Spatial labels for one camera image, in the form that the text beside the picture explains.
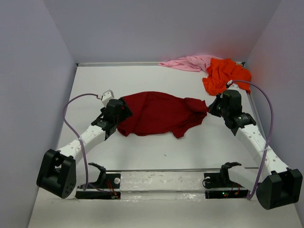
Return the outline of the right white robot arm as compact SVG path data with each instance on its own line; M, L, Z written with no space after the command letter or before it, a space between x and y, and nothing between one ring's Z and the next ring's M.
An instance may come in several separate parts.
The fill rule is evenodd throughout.
M242 111L241 94L228 89L216 95L209 106L211 115L224 119L225 125L244 145L259 166L257 174L245 169L239 162L227 162L205 184L207 189L239 184L254 193L264 209L274 209L299 201L303 175L291 169L267 144L254 118Z

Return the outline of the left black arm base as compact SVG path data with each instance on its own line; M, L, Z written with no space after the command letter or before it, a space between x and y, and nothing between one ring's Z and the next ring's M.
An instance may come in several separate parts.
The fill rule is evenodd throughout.
M75 198L80 200L119 200L121 198L121 174L107 172L105 167L93 162L88 165L99 170L98 178L95 182L90 182L86 190L83 190L83 186L80 185L76 189Z

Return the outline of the dark red t shirt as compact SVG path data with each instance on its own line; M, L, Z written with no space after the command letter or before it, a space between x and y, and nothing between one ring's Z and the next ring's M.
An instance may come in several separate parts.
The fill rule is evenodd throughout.
M124 96L133 115L118 124L118 132L147 136L172 133L179 139L188 129L202 124L209 109L206 102L179 98L161 92L140 92Z

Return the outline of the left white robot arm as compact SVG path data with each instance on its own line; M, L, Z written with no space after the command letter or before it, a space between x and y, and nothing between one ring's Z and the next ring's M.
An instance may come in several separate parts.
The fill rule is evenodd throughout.
M88 177L88 164L85 164L85 177L76 176L76 166L86 162L86 154L115 133L118 124L132 116L123 98L110 99L101 114L75 140L55 151L44 153L38 172L36 185L62 199L67 198L75 187L90 182L99 188L105 183L105 176L99 171Z

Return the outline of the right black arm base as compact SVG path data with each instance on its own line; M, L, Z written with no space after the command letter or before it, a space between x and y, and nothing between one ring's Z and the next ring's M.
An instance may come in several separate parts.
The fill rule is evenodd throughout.
M238 162L226 162L218 172L204 173L202 186L205 188L206 199L242 199L246 198L248 190L239 183L232 182L228 170L241 167Z

